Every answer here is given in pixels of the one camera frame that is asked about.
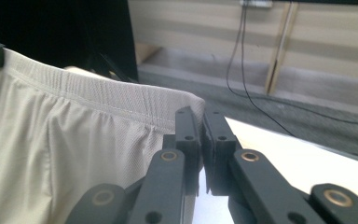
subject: electrical wire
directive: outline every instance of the electrical wire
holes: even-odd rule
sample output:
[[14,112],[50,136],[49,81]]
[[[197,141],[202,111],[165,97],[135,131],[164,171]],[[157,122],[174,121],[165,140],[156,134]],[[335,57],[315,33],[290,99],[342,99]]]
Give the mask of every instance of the electrical wire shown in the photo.
[[243,60],[244,60],[244,40],[245,40],[245,29],[246,29],[246,10],[247,9],[247,4],[245,4],[242,8],[242,13],[241,13],[241,28],[239,33],[241,33],[241,73],[242,73],[242,83],[243,83],[243,87],[245,88],[245,92],[246,95],[249,99],[249,101],[251,102],[251,104],[261,113],[263,113],[265,116],[269,117],[271,120],[273,120],[276,124],[278,124],[282,129],[284,129],[287,133],[289,133],[291,136],[295,137],[294,134],[292,134],[289,130],[287,130],[285,127],[283,127],[283,125],[280,124],[280,122],[278,122],[276,119],[274,119],[269,113],[267,113],[266,111],[264,111],[263,109],[261,109],[260,107],[258,107],[252,100],[252,97],[249,95],[248,89],[246,88],[246,81],[245,81],[245,71],[244,71],[244,67],[243,67]]
[[326,118],[326,119],[331,119],[331,120],[335,120],[335,121],[338,121],[338,122],[344,122],[344,123],[348,123],[348,124],[353,124],[353,125],[358,125],[358,121],[353,121],[353,120],[347,120],[347,119],[338,119],[336,117],[332,117],[332,116],[329,116],[329,115],[325,115],[323,113],[320,113],[320,112],[317,112],[317,111],[314,111],[314,110],[311,110],[311,109],[307,109],[306,107],[302,107],[302,106],[299,106],[299,105],[294,105],[294,104],[290,104],[290,103],[287,103],[285,101],[281,101],[281,100],[278,100],[278,99],[273,99],[273,98],[269,98],[269,97],[263,97],[263,96],[253,96],[253,97],[250,97],[248,91],[247,91],[247,88],[246,88],[246,82],[245,82],[245,78],[244,78],[244,71],[243,71],[243,53],[241,54],[241,69],[242,69],[242,85],[243,87],[245,88],[245,92],[246,92],[246,95],[242,95],[242,94],[239,94],[237,92],[235,92],[234,90],[231,89],[230,85],[229,85],[229,71],[231,69],[231,66],[232,66],[232,63],[234,61],[234,57],[235,57],[235,54],[237,53],[237,48],[238,48],[238,44],[240,42],[240,37],[242,36],[242,41],[244,39],[244,35],[245,35],[245,23],[246,23],[246,8],[247,6],[245,5],[243,8],[242,8],[242,13],[241,13],[241,22],[240,22],[240,28],[238,30],[238,33],[237,33],[237,39],[236,39],[236,42],[235,42],[235,47],[234,47],[234,50],[231,54],[231,58],[229,60],[229,63],[228,63],[228,66],[227,66],[227,71],[226,71],[226,83],[227,83],[227,87],[228,89],[235,95],[238,95],[242,98],[248,98],[250,100],[250,102],[252,103],[252,105],[254,105],[258,110],[260,110],[263,114],[266,114],[266,116],[268,116],[269,118],[271,118],[274,122],[276,122],[279,126],[281,126],[284,130],[286,130],[277,120],[273,119],[270,115],[268,115],[265,111],[261,110],[259,107],[257,107],[254,103],[253,103],[253,100],[265,100],[265,101],[271,101],[273,103],[277,103],[277,104],[282,104],[282,105],[289,105],[291,107],[294,107],[294,108],[297,108],[297,109],[300,109],[300,110],[304,110],[304,111],[307,111],[307,112],[310,112],[312,114],[315,114],[315,115],[318,115],[320,117],[323,117],[323,118]]

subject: white cloth garment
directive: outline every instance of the white cloth garment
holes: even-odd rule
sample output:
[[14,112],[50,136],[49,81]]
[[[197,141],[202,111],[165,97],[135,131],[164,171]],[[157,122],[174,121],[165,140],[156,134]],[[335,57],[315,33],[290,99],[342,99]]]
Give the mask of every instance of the white cloth garment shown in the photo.
[[[191,93],[84,77],[5,49],[0,69],[0,224],[63,223],[101,184],[143,177]],[[191,222],[194,197],[186,198]]]

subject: elastic waistband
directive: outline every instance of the elastic waistband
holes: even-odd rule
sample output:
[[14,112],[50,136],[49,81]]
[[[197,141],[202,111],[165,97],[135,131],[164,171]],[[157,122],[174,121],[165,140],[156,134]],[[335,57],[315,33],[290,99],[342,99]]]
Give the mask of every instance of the elastic waistband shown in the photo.
[[3,72],[92,109],[170,130],[174,128],[176,110],[190,106],[199,123],[204,110],[204,101],[189,92],[81,76],[10,49],[5,49]]

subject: white table surface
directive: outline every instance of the white table surface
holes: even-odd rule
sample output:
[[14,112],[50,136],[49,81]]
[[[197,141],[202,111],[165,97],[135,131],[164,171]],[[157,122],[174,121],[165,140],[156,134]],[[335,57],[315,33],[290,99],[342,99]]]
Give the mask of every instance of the white table surface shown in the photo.
[[[234,119],[227,119],[227,122],[243,148],[255,149],[266,155],[292,186],[310,193],[314,185],[331,183],[358,195],[358,161]],[[228,198],[214,197],[205,191],[205,173],[202,170],[193,223],[233,223],[227,207]]]

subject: black fabric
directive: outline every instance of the black fabric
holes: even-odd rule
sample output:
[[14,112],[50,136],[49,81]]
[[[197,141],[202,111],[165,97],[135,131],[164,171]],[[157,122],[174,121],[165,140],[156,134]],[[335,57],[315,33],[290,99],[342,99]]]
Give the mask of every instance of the black fabric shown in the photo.
[[104,54],[137,80],[127,0],[76,1],[87,6],[88,16],[78,15],[74,0],[0,0],[0,43],[42,63],[108,74]]

